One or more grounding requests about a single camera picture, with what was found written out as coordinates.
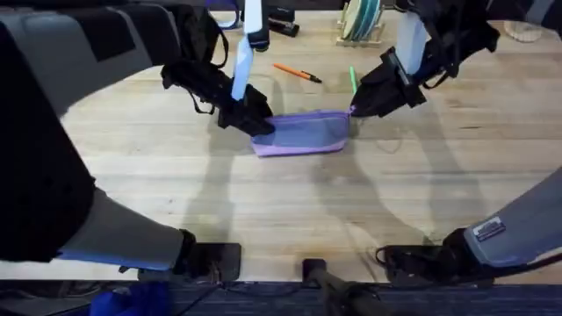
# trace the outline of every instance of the label sticker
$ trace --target label sticker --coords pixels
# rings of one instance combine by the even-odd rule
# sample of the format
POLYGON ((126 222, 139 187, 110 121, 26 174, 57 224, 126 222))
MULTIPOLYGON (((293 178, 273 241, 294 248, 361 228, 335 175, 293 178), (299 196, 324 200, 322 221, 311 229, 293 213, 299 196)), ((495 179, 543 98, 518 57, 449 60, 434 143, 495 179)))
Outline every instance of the label sticker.
POLYGON ((506 226, 501 222, 499 217, 494 217, 487 220, 485 223, 480 224, 472 229, 472 233, 480 242, 488 240, 499 233, 503 233, 506 226))

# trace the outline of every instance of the plate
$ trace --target plate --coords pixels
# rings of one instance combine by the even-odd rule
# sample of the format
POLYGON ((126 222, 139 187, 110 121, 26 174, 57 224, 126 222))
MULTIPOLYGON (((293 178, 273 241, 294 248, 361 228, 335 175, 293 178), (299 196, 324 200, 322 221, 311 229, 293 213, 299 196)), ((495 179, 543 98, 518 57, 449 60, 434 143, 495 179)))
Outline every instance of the plate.
POLYGON ((369 25, 371 21, 374 19, 374 11, 376 6, 374 5, 378 0, 365 0, 364 3, 364 11, 360 11, 359 13, 359 27, 353 32, 353 40, 361 40, 365 34, 368 33, 369 25))
POLYGON ((351 35, 357 21, 362 0, 350 0, 348 10, 345 12, 345 26, 343 27, 343 38, 345 40, 351 35))
POLYGON ((372 14, 373 19, 369 23, 369 28, 367 28, 363 37, 369 35, 372 32, 372 29, 375 27, 375 24, 377 23, 378 19, 380 18, 380 13, 382 12, 380 10, 380 0, 373 0, 373 1, 375 2, 375 5, 374 5, 375 11, 372 14))

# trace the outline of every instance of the gray robot arm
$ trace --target gray robot arm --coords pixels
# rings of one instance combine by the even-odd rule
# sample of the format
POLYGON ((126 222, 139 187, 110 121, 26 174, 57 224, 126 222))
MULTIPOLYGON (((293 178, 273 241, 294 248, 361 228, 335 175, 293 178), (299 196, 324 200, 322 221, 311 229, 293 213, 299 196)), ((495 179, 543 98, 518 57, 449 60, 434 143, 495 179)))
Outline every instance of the gray robot arm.
MULTIPOLYGON (((398 8, 411 5, 404 10, 418 16, 411 27, 424 25, 432 40, 420 44, 410 36, 415 32, 399 33, 398 50, 383 54, 383 64, 362 79, 352 115, 383 117, 403 104, 424 103, 419 85, 429 89, 428 80, 443 74, 438 85, 457 76, 458 64, 472 54, 495 50, 499 33, 487 20, 526 21, 562 31, 559 0, 396 3, 398 8), (401 40, 408 43, 401 46, 401 40), (409 51, 401 52, 403 47, 409 51)), ((562 255, 534 262, 562 247, 562 194, 557 185, 562 185, 562 169, 489 218, 452 232, 442 246, 386 246, 378 251, 378 262, 391 283, 406 286, 493 280, 558 262, 562 255)))

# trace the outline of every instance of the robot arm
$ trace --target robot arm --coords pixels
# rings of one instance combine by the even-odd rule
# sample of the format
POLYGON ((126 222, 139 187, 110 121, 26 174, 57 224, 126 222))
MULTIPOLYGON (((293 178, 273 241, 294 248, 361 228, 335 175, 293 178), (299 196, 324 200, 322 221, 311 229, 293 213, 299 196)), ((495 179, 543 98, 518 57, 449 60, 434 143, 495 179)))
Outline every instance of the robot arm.
POLYGON ((397 0, 393 8, 407 15, 399 27, 398 46, 382 54, 382 64, 361 79, 352 116, 382 118, 402 105, 425 103, 420 86, 436 88, 455 78, 471 55, 495 51, 500 34, 489 20, 527 21, 562 32, 560 1, 397 0), (431 40, 425 42, 427 34, 431 40))
MULTIPOLYGON (((362 79, 352 116, 384 117, 404 104, 423 104, 420 86, 435 88, 456 77, 472 54, 495 50, 500 34, 487 20, 527 21, 562 31, 562 1, 397 1, 395 9, 407 14, 398 48, 384 53, 382 64, 362 79), (439 75, 430 87, 428 81, 439 75)), ((378 251, 384 256, 378 262, 393 285, 410 286, 493 280, 560 261, 562 255, 533 262, 562 246, 562 197, 556 189, 561 183, 562 169, 488 219, 456 230, 442 246, 386 246, 378 251)))
MULTIPOLYGON (((263 20, 261 10, 254 13, 263 20)), ((253 26, 247 42, 264 50, 267 25, 253 26)), ((193 234, 107 197, 59 121, 90 93, 164 65, 164 86, 179 85, 218 107, 222 127, 271 133, 264 119, 271 115, 267 98, 247 79, 240 83, 240 98, 232 98, 233 80, 220 71, 222 65, 211 63, 220 34, 206 9, 189 5, 0 1, 0 68, 6 74, 0 134, 7 183, 0 207, 1 259, 118 264, 139 268, 145 279, 237 278, 239 244, 197 243, 193 234)))

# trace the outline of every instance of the pen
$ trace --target pen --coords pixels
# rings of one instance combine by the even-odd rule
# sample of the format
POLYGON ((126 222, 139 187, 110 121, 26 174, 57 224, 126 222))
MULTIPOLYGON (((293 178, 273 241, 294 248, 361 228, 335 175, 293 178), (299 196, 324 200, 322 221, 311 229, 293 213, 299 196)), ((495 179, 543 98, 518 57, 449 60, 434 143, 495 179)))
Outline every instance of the pen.
POLYGON ((357 80, 355 78, 355 70, 353 66, 349 66, 349 77, 351 78, 351 86, 353 87, 353 94, 357 93, 357 80))
POLYGON ((278 64, 278 63, 274 63, 274 64, 273 64, 273 67, 279 68, 279 69, 281 69, 281 70, 283 70, 283 71, 286 71, 286 72, 288 72, 289 74, 297 75, 297 76, 299 76, 299 77, 301 77, 301 78, 310 80, 311 82, 314 82, 314 83, 322 83, 322 80, 318 79, 317 76, 312 75, 312 74, 309 74, 309 73, 304 72, 304 71, 295 70, 295 69, 293 69, 293 68, 290 68, 290 67, 287 67, 287 66, 285 66, 285 65, 278 64))

